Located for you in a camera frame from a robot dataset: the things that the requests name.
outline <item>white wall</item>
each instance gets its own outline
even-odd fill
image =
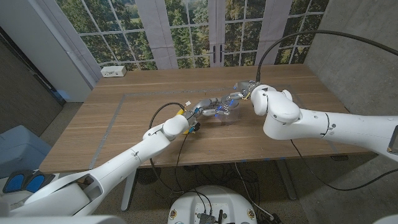
[[[67,102],[83,102],[91,89],[28,1],[1,1],[0,26]]]

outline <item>concrete wall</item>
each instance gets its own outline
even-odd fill
[[[398,1],[330,0],[318,29],[398,49]],[[352,112],[398,115],[398,57],[345,37],[317,34],[304,64]]]
[[[68,102],[91,90],[28,1],[1,1],[0,26]]]

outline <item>transparent object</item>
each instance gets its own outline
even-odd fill
[[[228,95],[221,98],[221,105],[218,107],[219,113],[216,117],[221,121],[221,125],[230,125],[239,119],[239,101],[226,100]]]

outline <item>power cable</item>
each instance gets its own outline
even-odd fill
[[[365,184],[363,184],[363,185],[360,185],[360,186],[358,186],[358,187],[353,187],[353,188],[350,188],[350,189],[339,189],[339,188],[334,187],[334,186],[332,186],[332,185],[326,183],[325,181],[321,180],[321,178],[319,178],[319,177],[314,173],[314,171],[311,170],[310,166],[307,164],[307,162],[305,161],[305,159],[304,159],[303,156],[301,155],[300,151],[297,149],[296,145],[293,143],[293,140],[290,140],[290,141],[292,142],[294,148],[296,149],[296,151],[297,151],[298,154],[300,155],[301,159],[303,160],[303,162],[304,162],[305,166],[308,168],[308,170],[309,170],[320,182],[322,182],[322,183],[325,184],[326,186],[328,186],[328,187],[330,187],[330,188],[332,188],[332,189],[335,189],[335,190],[350,191],[350,190],[361,189],[361,188],[363,188],[363,187],[365,187],[365,186],[368,186],[369,184],[371,184],[371,183],[373,183],[373,182],[379,180],[380,178],[382,178],[382,177],[384,177],[384,176],[387,176],[387,175],[389,175],[389,174],[392,174],[393,172],[397,172],[397,171],[398,171],[398,169],[390,170],[389,172],[385,172],[385,173],[381,174],[380,176],[376,177],[375,179],[373,179],[373,180],[371,180],[371,181],[369,181],[369,182],[367,182],[367,183],[365,183]]]
[[[182,147],[184,146],[185,140],[187,139],[188,135],[189,135],[189,133],[185,135],[184,141],[183,141],[182,144],[181,144],[180,152],[178,153],[177,164],[176,164],[175,167],[174,167],[174,177],[175,177],[175,181],[176,181],[178,187],[180,188],[180,191],[182,191],[182,192],[183,192],[183,190],[182,190],[181,185],[180,185],[180,183],[178,182],[178,178],[177,178],[177,166],[178,166],[178,162],[180,161],[180,155],[181,155]]]
[[[373,41],[373,40],[369,40],[369,39],[364,38],[364,37],[359,37],[359,36],[357,36],[357,35],[347,34],[347,33],[338,32],[338,31],[331,31],[331,30],[308,30],[308,31],[302,31],[302,32],[297,32],[297,33],[295,33],[295,34],[287,35],[287,36],[285,36],[285,37],[283,37],[283,38],[277,40],[275,43],[273,43],[273,44],[266,50],[266,52],[264,53],[264,55],[262,55],[262,57],[261,57],[261,59],[260,59],[260,62],[259,62],[259,66],[258,66],[258,69],[257,69],[257,75],[256,75],[256,82],[259,82],[259,81],[260,81],[260,78],[261,78],[261,65],[262,65],[262,62],[264,61],[265,57],[268,55],[268,53],[269,53],[276,45],[278,45],[278,44],[281,43],[282,41],[284,41],[284,40],[286,40],[286,39],[288,39],[288,38],[291,38],[291,37],[295,37],[295,36],[298,36],[298,35],[304,35],[304,34],[330,34],[330,35],[337,35],[337,36],[341,36],[341,37],[347,37],[347,38],[350,38],[350,39],[358,40],[358,41],[361,41],[361,42],[364,42],[364,43],[373,45],[373,46],[375,46],[375,47],[378,47],[378,48],[380,48],[380,49],[383,49],[383,50],[385,50],[385,51],[387,51],[387,52],[390,52],[390,53],[392,53],[392,54],[398,56],[398,50],[392,49],[392,48],[387,47],[387,46],[385,46],[385,45],[383,45],[383,44],[377,43],[377,42],[375,42],[375,41]]]
[[[263,211],[264,213],[266,213],[267,215],[269,215],[269,219],[270,219],[271,221],[273,221],[273,220],[274,220],[274,216],[271,215],[271,213],[265,211],[263,208],[261,208],[261,207],[260,207],[258,204],[256,204],[256,203],[253,201],[253,199],[250,197],[249,192],[248,192],[248,188],[246,187],[246,184],[245,184],[244,181],[243,181],[242,175],[241,175],[241,173],[240,173],[240,171],[239,171],[239,169],[238,169],[238,165],[237,165],[236,162],[235,162],[235,168],[236,168],[236,171],[237,171],[238,174],[239,174],[239,177],[240,177],[241,180],[242,180],[244,189],[246,190],[246,193],[248,194],[248,197],[249,197],[249,200],[251,201],[251,203],[252,203],[253,205],[255,205],[258,209],[260,209],[261,211]]]
[[[204,195],[204,194],[202,194],[202,193],[200,193],[200,192],[198,192],[196,190],[189,190],[187,192],[195,192],[197,194],[200,194],[200,195],[204,196],[207,199],[207,201],[209,201],[209,204],[210,204],[210,214],[209,215],[211,216],[211,213],[213,212],[213,208],[211,207],[211,202],[210,202],[209,198],[206,195]]]
[[[194,189],[195,189],[195,192],[197,193],[198,197],[200,198],[200,200],[201,200],[201,202],[203,203],[203,206],[204,206],[204,208],[205,208],[205,211],[204,211],[203,213],[206,214],[206,205],[205,205],[205,202],[203,201],[203,199],[202,199],[201,196],[199,195],[199,192],[197,191],[197,188],[194,187]]]
[[[151,129],[151,128],[152,128],[152,123],[154,122],[156,115],[157,115],[163,108],[165,108],[166,106],[169,106],[169,105],[179,105],[179,106],[181,107],[181,109],[183,109],[183,110],[184,110],[184,108],[185,108],[184,105],[182,105],[181,103],[175,103],[175,102],[166,103],[165,105],[161,106],[161,107],[155,112],[155,114],[153,115],[152,119],[150,120],[149,128],[148,128],[148,129]],[[165,182],[163,182],[163,180],[160,178],[159,174],[158,174],[157,171],[156,171],[155,164],[154,164],[154,161],[152,160],[152,158],[150,158],[149,161],[150,161],[150,166],[152,167],[152,170],[154,171],[154,173],[155,173],[155,175],[156,175],[156,178],[160,181],[160,183],[162,183],[162,184],[163,184],[166,188],[168,188],[172,193],[183,194],[183,191],[182,191],[182,190],[181,190],[181,191],[178,191],[178,192],[175,192],[174,189],[172,189],[172,188],[169,187]]]

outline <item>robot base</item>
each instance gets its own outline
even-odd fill
[[[207,199],[200,195],[206,206],[195,192],[187,192],[178,198],[170,209],[168,224],[194,224],[194,223],[236,223],[255,224],[256,215],[252,205],[240,194],[226,187],[206,185],[197,187],[197,191],[206,195]]]

